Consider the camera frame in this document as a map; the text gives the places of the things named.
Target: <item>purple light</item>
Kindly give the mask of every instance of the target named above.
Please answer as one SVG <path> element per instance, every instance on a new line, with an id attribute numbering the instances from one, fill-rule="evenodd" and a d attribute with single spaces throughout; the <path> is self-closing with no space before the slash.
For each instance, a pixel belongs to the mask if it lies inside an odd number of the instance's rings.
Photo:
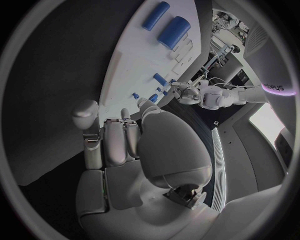
<path id="1" fill-rule="evenodd" d="M 296 95 L 296 92 L 278 92 L 278 91 L 272 91 L 270 89 L 268 89 L 267 87 L 265 87 L 263 84 L 261 85 L 262 89 L 265 90 L 266 92 L 270 93 L 270 94 L 275 94 L 275 95 L 280 95 L 280 96 L 294 96 Z"/>

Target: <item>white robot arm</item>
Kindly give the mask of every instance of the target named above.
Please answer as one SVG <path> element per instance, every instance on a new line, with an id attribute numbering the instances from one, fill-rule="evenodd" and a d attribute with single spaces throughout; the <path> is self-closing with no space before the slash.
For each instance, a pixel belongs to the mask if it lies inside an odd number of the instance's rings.
<path id="1" fill-rule="evenodd" d="M 197 87 L 187 82 L 172 82 L 172 92 L 181 104 L 198 104 L 209 110 L 229 107 L 232 104 L 244 105 L 250 103 L 266 103 L 264 91 L 261 87 L 245 89 L 236 87 L 232 90 L 209 85 L 208 80 L 200 80 Z"/>

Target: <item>blue cylinder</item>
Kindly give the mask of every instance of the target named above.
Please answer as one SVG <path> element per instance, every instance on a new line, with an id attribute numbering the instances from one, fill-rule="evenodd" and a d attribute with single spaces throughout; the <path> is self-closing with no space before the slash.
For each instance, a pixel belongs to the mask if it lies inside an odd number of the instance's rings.
<path id="1" fill-rule="evenodd" d="M 159 75 L 158 73 L 155 73 L 153 78 L 156 81 L 158 81 L 164 87 L 168 85 L 168 82 L 161 75 Z"/>
<path id="2" fill-rule="evenodd" d="M 157 100 L 158 100 L 158 95 L 155 93 L 153 94 L 151 97 L 149 97 L 149 100 L 152 102 L 152 103 L 155 103 Z"/>
<path id="3" fill-rule="evenodd" d="M 162 1 L 158 6 L 150 13 L 146 21 L 142 24 L 142 27 L 148 31 L 151 31 L 159 19 L 170 8 L 170 5 Z"/>
<path id="4" fill-rule="evenodd" d="M 138 94 L 136 94 L 135 92 L 132 94 L 134 99 L 138 99 L 140 96 Z"/>
<path id="5" fill-rule="evenodd" d="M 191 25 L 187 20 L 181 16 L 176 16 L 159 35 L 157 40 L 172 50 L 190 28 Z"/>

